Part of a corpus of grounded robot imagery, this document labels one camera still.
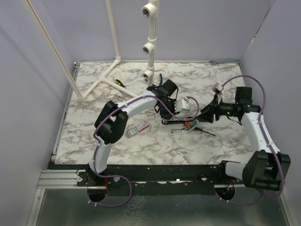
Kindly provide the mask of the black stapler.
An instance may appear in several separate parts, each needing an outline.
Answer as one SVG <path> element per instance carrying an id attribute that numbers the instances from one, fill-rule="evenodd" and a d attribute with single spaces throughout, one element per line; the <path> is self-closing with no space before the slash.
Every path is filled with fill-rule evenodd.
<path id="1" fill-rule="evenodd" d="M 191 122 L 191 121 L 193 121 L 193 120 L 189 120 L 189 118 L 182 117 L 182 118 L 180 118 L 180 120 L 176 119 L 176 118 L 171 118 L 169 120 L 168 119 L 163 119 L 161 121 L 161 123 L 163 125 L 173 125 L 173 124 L 184 124 L 186 122 Z"/>

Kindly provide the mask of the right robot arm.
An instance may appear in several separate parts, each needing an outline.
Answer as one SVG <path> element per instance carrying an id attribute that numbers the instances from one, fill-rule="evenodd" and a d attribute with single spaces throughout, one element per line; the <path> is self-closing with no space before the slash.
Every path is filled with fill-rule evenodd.
<path id="1" fill-rule="evenodd" d="M 286 177 L 291 159 L 282 154 L 273 143 L 260 115 L 261 107 L 252 101 L 251 87 L 237 87 L 235 102 L 225 103 L 215 95 L 213 100 L 200 111 L 200 122 L 218 121 L 221 116 L 236 117 L 244 127 L 254 153 L 247 164 L 222 161 L 222 169 L 216 172 L 216 179 L 227 184 L 233 178 L 246 187 L 279 191 Z"/>

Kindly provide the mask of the red white staple box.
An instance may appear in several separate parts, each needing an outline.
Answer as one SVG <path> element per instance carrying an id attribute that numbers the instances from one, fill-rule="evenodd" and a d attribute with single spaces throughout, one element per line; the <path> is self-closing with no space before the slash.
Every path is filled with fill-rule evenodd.
<path id="1" fill-rule="evenodd" d="M 149 123 L 147 121 L 143 121 L 142 123 L 132 127 L 131 129 L 129 129 L 126 132 L 126 136 L 128 138 L 133 137 L 135 135 L 137 135 L 138 133 L 140 133 L 141 131 L 143 131 L 144 129 L 149 127 Z"/>

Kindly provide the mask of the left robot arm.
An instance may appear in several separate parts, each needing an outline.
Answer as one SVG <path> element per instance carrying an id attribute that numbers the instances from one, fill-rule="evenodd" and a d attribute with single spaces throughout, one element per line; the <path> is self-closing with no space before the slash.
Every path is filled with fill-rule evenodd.
<path id="1" fill-rule="evenodd" d="M 177 85 L 167 80 L 160 87 L 148 87 L 141 95 L 119 104 L 109 101 L 103 107 L 95 122 L 93 137 L 98 144 L 89 163 L 91 171 L 87 179 L 98 186 L 103 182 L 107 168 L 107 161 L 112 145 L 119 141 L 125 132 L 127 121 L 133 116 L 148 109 L 155 109 L 162 119 L 171 119 L 177 114 L 175 111 L 176 99 L 171 98 L 173 93 L 178 92 Z"/>

